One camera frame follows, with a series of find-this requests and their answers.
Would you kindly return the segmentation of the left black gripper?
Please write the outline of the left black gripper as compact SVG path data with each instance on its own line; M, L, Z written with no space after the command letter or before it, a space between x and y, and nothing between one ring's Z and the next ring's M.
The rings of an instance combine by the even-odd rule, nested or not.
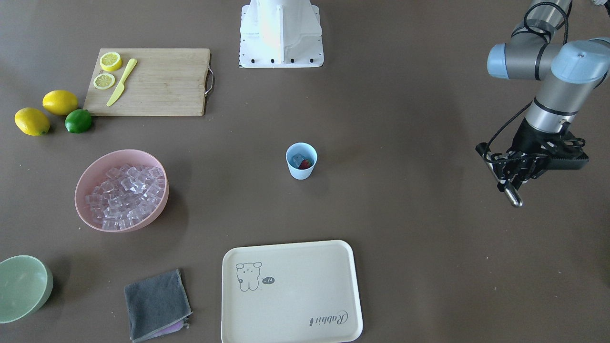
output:
M492 154L492 159L505 158L503 174L510 179L499 178L497 188L511 192L511 182L517 190L529 179L536 179L547 170L579 170L588 162L584 152L585 140L570 132L571 123L565 121L558 133L547 133L532 127L527 120L519 126L511 147L505 154Z

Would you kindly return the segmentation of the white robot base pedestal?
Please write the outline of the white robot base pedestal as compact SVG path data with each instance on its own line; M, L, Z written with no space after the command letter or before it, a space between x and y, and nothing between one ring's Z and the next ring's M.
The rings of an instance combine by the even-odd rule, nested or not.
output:
M251 0L242 6L241 68L323 66L320 9L309 0Z

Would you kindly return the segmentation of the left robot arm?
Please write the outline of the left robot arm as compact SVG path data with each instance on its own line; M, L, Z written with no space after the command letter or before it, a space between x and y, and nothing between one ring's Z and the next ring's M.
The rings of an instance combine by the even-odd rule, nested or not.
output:
M589 162L585 140L570 132L578 112L593 89L609 76L609 39L553 44L555 33L569 31L570 0L534 0L510 41L488 55L490 76L505 80L542 81L541 89L520 113L512 145L492 153L490 142L477 153L497 180L499 191L513 206L522 205L520 186L548 170L578 170Z

